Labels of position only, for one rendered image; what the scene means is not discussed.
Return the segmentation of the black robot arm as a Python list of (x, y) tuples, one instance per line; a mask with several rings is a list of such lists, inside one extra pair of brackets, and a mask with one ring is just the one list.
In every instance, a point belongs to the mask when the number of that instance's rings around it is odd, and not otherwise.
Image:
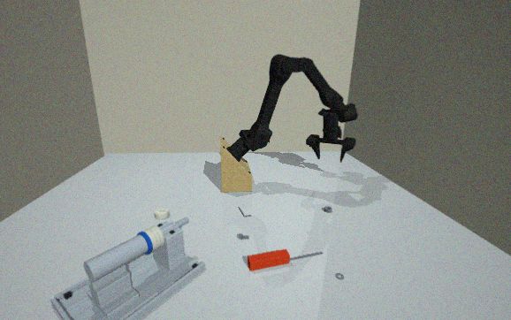
[(281, 88), (290, 78), (292, 72), (304, 72), (319, 93), (322, 103), (330, 109), (321, 109), (318, 114), (324, 116), (324, 126), (337, 126), (355, 120), (357, 111), (355, 104), (344, 104), (339, 92), (333, 89), (324, 76), (318, 71), (312, 59), (276, 55), (270, 64), (270, 81), (257, 121), (250, 130), (241, 130), (240, 138), (227, 150), (239, 162), (250, 150), (253, 152), (266, 147), (272, 136), (269, 128)]

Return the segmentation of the blue ring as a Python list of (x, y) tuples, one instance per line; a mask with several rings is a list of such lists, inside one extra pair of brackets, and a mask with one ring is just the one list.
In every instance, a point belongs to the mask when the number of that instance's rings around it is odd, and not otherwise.
[[(149, 249), (148, 249), (148, 251), (147, 251), (146, 253), (144, 253), (144, 254), (146, 254), (146, 255), (147, 255), (147, 254), (151, 253), (151, 252), (152, 252), (152, 250), (153, 250), (152, 241), (151, 241), (150, 237), (149, 237), (149, 236), (148, 236), (145, 232), (143, 232), (143, 231), (138, 232), (138, 233), (137, 233), (137, 235), (139, 235), (139, 234), (140, 234), (140, 235), (142, 235), (142, 236), (144, 237), (144, 239), (147, 241), (147, 244), (148, 244), (148, 248), (149, 248)], [(136, 236), (137, 236), (137, 235), (136, 235)]]

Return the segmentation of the red-handled screwdriver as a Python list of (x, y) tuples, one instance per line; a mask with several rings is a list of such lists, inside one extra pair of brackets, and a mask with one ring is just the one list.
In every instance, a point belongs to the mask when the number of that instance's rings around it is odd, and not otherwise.
[(303, 258), (312, 255), (320, 255), (322, 252), (307, 254), (307, 255), (299, 255), (295, 257), (290, 257), (287, 250), (279, 250), (275, 252), (260, 254), (260, 255), (252, 255), (248, 256), (248, 267), (250, 270), (259, 270), (262, 268), (267, 268), (271, 266), (276, 266), (280, 264), (290, 263), (290, 260)]

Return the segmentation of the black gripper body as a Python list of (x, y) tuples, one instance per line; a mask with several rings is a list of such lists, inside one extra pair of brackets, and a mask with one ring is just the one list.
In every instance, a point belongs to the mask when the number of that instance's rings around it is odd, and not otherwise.
[(346, 137), (345, 140), (338, 140), (339, 138), (339, 125), (337, 126), (324, 126), (323, 128), (324, 138), (319, 138), (317, 134), (311, 134), (307, 140), (307, 145), (316, 146), (319, 142), (340, 144), (343, 145), (344, 149), (354, 149), (355, 138)]

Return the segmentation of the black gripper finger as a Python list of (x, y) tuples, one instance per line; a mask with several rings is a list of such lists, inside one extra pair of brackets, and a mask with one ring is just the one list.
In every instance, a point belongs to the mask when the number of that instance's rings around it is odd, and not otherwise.
[(342, 150), (341, 150), (340, 162), (342, 162), (342, 160), (343, 160), (343, 158), (344, 158), (344, 156), (345, 156), (346, 152), (347, 152), (347, 151), (349, 151), (349, 150), (350, 150), (350, 149), (344, 149), (344, 148), (342, 148)]
[(320, 142), (314, 146), (314, 145), (309, 145), (311, 148), (313, 148), (313, 150), (315, 151), (316, 155), (317, 155), (317, 158), (320, 159)]

